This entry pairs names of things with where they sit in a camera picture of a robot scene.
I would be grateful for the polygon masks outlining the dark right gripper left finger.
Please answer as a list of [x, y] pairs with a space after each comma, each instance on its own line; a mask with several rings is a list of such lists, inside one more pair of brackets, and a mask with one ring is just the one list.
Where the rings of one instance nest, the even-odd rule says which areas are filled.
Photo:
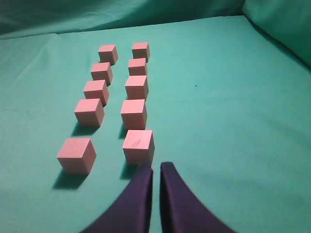
[[153, 198], [153, 170], [142, 164], [112, 205], [84, 233], [147, 233]]

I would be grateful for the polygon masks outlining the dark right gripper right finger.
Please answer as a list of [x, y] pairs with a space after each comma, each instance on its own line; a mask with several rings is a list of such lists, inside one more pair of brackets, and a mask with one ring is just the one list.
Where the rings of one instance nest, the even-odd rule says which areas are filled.
[[193, 194], [172, 162], [160, 166], [160, 218], [164, 233], [233, 233]]

